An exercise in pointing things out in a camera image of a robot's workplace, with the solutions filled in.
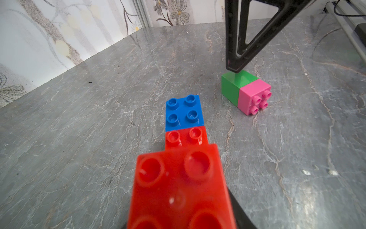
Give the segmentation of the pink lego brick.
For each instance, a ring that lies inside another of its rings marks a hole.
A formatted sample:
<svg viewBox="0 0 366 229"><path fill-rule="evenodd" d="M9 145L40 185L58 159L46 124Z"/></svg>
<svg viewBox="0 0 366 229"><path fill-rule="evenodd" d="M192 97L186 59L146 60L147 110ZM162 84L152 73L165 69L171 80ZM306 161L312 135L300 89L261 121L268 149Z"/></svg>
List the pink lego brick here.
<svg viewBox="0 0 366 229"><path fill-rule="evenodd" d="M271 85L257 79L242 87L239 91L238 108L246 115L256 115L259 110L268 107L272 96Z"/></svg>

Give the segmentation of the small red lego brick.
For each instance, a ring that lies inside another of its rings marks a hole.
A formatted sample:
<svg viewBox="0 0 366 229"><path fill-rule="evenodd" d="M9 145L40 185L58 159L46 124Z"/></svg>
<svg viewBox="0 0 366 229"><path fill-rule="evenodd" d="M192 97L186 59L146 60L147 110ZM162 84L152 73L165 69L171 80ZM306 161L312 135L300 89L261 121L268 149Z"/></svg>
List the small red lego brick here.
<svg viewBox="0 0 366 229"><path fill-rule="evenodd" d="M217 145L139 155L127 228L236 228Z"/></svg>

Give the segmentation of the long red lego brick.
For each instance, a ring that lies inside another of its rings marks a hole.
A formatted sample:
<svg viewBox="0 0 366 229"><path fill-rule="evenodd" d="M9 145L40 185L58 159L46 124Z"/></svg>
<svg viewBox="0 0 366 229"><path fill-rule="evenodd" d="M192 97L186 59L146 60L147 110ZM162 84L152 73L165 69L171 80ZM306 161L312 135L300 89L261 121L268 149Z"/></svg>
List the long red lego brick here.
<svg viewBox="0 0 366 229"><path fill-rule="evenodd" d="M165 134L165 150L208 144L205 126L172 130Z"/></svg>

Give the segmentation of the green lego brick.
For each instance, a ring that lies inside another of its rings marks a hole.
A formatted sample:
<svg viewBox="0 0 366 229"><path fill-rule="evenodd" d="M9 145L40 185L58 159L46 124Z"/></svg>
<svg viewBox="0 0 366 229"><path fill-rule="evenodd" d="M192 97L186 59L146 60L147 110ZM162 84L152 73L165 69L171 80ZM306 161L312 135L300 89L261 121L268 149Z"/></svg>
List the green lego brick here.
<svg viewBox="0 0 366 229"><path fill-rule="evenodd" d="M239 73L224 73L221 76L221 92L230 102L237 106L240 89L256 80L258 80L258 77L245 70Z"/></svg>

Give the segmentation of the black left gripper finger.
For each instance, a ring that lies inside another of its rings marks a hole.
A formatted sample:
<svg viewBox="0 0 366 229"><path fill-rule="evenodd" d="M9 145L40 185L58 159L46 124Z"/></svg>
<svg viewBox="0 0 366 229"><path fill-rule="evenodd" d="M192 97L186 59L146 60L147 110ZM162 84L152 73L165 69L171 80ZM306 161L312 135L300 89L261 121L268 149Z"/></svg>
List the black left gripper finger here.
<svg viewBox="0 0 366 229"><path fill-rule="evenodd" d="M236 222L237 229L257 229L257 227L252 223L249 217L246 215L244 210L241 208L240 204L228 189L231 205L233 208L234 218Z"/></svg>

